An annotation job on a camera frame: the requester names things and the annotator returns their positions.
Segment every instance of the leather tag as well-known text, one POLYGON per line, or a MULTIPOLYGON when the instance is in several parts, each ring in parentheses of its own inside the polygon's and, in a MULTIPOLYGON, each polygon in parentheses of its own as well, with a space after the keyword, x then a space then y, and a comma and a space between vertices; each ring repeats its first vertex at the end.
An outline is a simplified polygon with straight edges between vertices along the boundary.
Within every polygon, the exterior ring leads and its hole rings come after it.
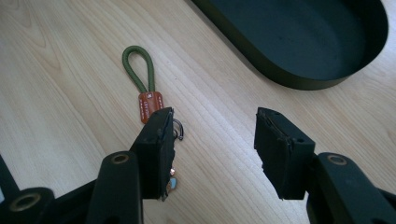
POLYGON ((152 113, 163 109, 163 96, 158 91, 147 91, 140 93, 140 119, 144 124, 149 121, 152 113))

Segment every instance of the black tray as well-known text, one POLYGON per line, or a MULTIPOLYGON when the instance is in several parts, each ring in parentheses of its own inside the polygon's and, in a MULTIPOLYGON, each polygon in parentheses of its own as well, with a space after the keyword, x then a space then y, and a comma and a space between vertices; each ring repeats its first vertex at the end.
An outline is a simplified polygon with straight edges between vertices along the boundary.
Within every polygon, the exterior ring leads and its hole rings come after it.
POLYGON ((388 20, 379 0, 192 0, 265 76, 320 90, 370 63, 388 20))

